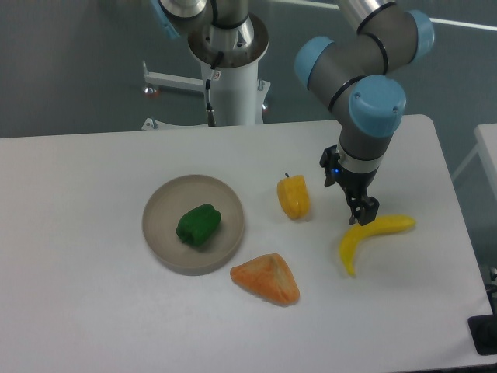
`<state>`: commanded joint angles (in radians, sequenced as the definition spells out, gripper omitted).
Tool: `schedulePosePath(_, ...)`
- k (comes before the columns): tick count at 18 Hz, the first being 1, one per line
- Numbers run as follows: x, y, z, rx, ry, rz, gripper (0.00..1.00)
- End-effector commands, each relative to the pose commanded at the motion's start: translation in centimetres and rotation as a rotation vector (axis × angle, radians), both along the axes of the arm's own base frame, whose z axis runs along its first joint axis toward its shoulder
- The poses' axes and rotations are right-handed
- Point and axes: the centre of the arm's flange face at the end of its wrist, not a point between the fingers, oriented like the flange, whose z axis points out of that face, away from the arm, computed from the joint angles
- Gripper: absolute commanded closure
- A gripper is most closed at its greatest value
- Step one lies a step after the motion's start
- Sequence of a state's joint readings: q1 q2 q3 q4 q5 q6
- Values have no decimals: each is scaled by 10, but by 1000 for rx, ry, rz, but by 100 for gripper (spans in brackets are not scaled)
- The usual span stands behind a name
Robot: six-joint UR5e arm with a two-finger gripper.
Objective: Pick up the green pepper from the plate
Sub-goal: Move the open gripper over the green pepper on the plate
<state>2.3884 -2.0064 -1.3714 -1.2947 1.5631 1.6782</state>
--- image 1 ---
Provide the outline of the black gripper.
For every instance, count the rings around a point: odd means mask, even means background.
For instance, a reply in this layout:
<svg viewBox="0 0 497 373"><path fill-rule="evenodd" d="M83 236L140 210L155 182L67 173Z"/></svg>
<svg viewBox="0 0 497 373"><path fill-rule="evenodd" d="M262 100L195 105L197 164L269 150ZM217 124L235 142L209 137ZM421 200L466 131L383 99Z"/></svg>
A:
<svg viewBox="0 0 497 373"><path fill-rule="evenodd" d="M379 202L375 197L364 195L376 176L377 160L356 159L337 144L323 151L319 165L324 169L325 186L339 184L349 199L349 224L364 226L373 222Z"/></svg>

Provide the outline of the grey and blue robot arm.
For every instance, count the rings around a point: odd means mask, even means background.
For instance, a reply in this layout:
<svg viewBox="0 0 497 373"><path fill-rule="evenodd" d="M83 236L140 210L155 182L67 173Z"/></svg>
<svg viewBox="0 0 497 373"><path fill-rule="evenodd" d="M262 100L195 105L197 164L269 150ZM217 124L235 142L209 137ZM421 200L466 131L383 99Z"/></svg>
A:
<svg viewBox="0 0 497 373"><path fill-rule="evenodd" d="M258 66L269 46L262 20L247 1L153 1L158 24L171 38L186 36L200 64L201 92L211 127L253 125L262 119ZM336 145L323 151L325 185L342 188L351 224L367 225L379 204L367 192L403 117L404 89L388 73L430 52L427 15L394 1L341 1L355 38L339 45L309 40L297 53L301 84L340 123Z"/></svg>

